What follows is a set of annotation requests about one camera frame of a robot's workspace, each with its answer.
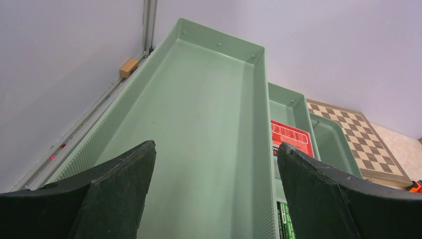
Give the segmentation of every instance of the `white wall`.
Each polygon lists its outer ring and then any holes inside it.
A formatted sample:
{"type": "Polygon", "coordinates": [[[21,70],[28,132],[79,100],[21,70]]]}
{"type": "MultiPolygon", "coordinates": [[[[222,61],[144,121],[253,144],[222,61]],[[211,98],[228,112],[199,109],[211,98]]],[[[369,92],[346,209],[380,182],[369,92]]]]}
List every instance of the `white wall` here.
{"type": "Polygon", "coordinates": [[[143,0],[0,0],[0,192],[141,51],[143,0]]]}
{"type": "Polygon", "coordinates": [[[420,0],[158,0],[154,46],[179,17],[265,46],[270,82],[422,137],[420,0]]]}

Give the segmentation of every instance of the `red object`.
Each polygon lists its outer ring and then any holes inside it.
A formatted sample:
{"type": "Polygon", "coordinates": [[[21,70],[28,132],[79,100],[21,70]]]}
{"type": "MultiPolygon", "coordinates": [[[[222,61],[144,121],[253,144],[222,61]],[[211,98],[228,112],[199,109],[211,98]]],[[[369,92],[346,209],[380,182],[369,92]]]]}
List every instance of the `red object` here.
{"type": "Polygon", "coordinates": [[[286,142],[307,155],[311,157],[314,156],[314,153],[312,152],[311,138],[308,132],[274,120],[271,121],[271,132],[273,138],[273,148],[276,147],[278,150],[278,146],[280,146],[282,142],[286,142]]]}
{"type": "Polygon", "coordinates": [[[413,185],[407,188],[409,192],[412,193],[422,193],[422,180],[419,180],[417,182],[412,181],[413,185]]]}

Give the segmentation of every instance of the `chessboard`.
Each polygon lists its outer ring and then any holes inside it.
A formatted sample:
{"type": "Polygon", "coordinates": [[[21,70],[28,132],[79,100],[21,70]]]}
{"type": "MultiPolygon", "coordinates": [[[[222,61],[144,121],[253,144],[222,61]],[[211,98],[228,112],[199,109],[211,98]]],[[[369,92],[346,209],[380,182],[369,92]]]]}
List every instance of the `chessboard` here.
{"type": "Polygon", "coordinates": [[[337,122],[343,129],[362,176],[374,183],[407,187],[411,180],[366,117],[352,110],[308,100],[309,112],[337,122]]]}

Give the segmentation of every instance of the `wooden block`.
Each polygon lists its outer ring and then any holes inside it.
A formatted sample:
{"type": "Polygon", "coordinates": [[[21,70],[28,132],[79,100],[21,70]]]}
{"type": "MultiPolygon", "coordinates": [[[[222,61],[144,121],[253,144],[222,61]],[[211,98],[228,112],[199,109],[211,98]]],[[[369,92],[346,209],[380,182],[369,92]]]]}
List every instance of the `wooden block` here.
{"type": "Polygon", "coordinates": [[[130,58],[121,68],[119,71],[120,77],[122,78],[129,78],[130,75],[138,68],[139,60],[134,58],[130,58]]]}

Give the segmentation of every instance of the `checkered pattern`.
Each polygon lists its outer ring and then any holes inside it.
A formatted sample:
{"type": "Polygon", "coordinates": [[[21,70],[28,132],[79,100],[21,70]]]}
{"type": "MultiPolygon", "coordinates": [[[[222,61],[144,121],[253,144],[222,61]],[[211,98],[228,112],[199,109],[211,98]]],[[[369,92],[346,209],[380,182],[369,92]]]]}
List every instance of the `checkered pattern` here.
{"type": "Polygon", "coordinates": [[[404,176],[394,156],[384,147],[363,116],[327,106],[308,103],[310,113],[336,121],[341,125],[360,169],[404,176]]]}

